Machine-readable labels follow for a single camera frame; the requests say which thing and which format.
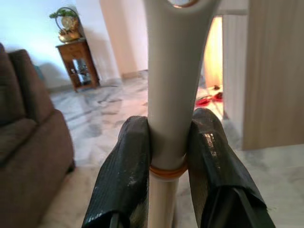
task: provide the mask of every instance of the wooden side table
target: wooden side table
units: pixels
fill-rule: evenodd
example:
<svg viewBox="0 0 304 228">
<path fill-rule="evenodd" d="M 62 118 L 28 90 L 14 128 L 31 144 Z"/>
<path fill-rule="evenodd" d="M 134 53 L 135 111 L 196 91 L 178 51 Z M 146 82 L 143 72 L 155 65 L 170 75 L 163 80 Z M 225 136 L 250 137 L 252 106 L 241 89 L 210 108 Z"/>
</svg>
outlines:
<svg viewBox="0 0 304 228">
<path fill-rule="evenodd" d="M 96 88 L 99 85 L 99 79 L 86 39 L 79 39 L 56 47 L 66 66 L 75 92 L 80 88 Z M 84 61 L 82 69 L 75 66 L 76 60 L 78 60 L 78 63 L 79 60 Z"/>
</svg>

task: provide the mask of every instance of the red object on floor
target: red object on floor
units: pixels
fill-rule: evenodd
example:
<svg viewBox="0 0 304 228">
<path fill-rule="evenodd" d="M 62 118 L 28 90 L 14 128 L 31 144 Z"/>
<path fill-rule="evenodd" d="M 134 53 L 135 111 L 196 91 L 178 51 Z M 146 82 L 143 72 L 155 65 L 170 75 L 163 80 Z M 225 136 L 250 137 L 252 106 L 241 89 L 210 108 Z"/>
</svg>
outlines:
<svg viewBox="0 0 304 228">
<path fill-rule="evenodd" d="M 219 101 L 222 102 L 223 101 L 223 93 L 222 92 L 218 92 L 217 94 L 215 94 L 212 98 L 214 101 Z"/>
<path fill-rule="evenodd" d="M 210 96 L 205 96 L 199 100 L 195 101 L 195 105 L 198 107 L 207 106 L 211 101 Z"/>
</svg>

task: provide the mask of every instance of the sofa cushion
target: sofa cushion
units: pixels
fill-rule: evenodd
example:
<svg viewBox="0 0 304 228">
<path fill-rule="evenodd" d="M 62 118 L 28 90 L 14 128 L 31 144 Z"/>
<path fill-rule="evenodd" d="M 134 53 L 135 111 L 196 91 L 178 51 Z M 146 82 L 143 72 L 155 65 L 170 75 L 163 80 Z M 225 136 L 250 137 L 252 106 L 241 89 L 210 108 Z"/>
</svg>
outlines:
<svg viewBox="0 0 304 228">
<path fill-rule="evenodd" d="M 0 166 L 32 133 L 37 123 L 30 119 L 20 119 L 0 127 Z"/>
<path fill-rule="evenodd" d="M 27 118 L 39 124 L 54 111 L 43 82 L 39 78 L 26 50 L 9 53 L 22 92 Z"/>
<path fill-rule="evenodd" d="M 13 65 L 0 43 L 0 126 L 25 117 L 25 108 Z"/>
</svg>

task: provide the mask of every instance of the marble floor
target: marble floor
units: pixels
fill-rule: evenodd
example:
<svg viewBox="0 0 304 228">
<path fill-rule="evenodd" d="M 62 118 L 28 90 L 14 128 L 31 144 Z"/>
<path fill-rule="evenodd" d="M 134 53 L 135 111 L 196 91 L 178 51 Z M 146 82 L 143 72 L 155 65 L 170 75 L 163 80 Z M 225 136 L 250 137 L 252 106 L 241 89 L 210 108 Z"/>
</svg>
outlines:
<svg viewBox="0 0 304 228">
<path fill-rule="evenodd" d="M 213 92 L 199 88 L 198 95 Z M 75 149 L 76 170 L 67 175 L 39 228 L 81 227 L 100 166 L 113 149 L 123 122 L 131 115 L 147 115 L 147 73 L 121 85 L 79 93 L 53 93 L 62 111 Z M 304 145 L 243 152 L 240 138 L 228 120 L 222 103 L 211 109 L 223 122 L 230 146 L 249 170 L 278 228 L 304 227 Z M 197 227 L 187 172 L 177 192 L 177 228 Z"/>
</svg>

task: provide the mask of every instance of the brown sofa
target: brown sofa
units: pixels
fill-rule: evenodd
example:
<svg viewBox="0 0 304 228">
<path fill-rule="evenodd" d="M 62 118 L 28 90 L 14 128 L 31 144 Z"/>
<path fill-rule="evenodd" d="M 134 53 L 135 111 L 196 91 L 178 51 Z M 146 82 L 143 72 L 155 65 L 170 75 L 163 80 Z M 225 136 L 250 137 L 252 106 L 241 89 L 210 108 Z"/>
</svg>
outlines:
<svg viewBox="0 0 304 228">
<path fill-rule="evenodd" d="M 27 52 L 0 44 L 0 226 L 36 227 L 73 167 L 67 125 Z"/>
</svg>

